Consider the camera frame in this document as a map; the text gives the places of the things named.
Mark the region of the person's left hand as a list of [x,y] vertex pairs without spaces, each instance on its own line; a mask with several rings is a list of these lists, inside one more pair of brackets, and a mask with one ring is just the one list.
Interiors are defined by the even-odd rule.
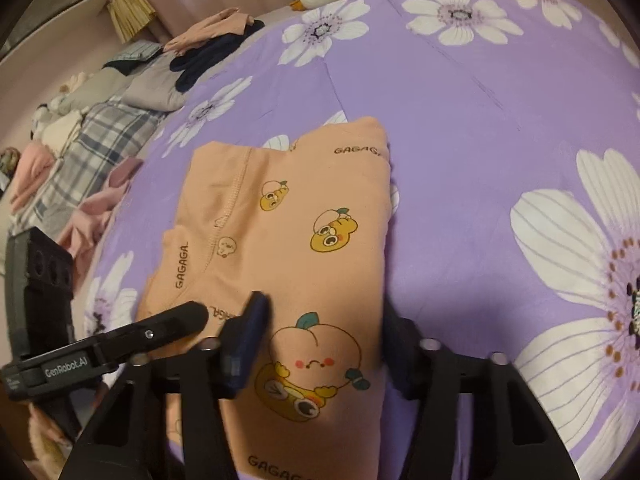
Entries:
[[66,461],[72,442],[66,437],[58,424],[43,410],[33,403],[28,404],[29,426],[28,434],[30,445],[36,459]]

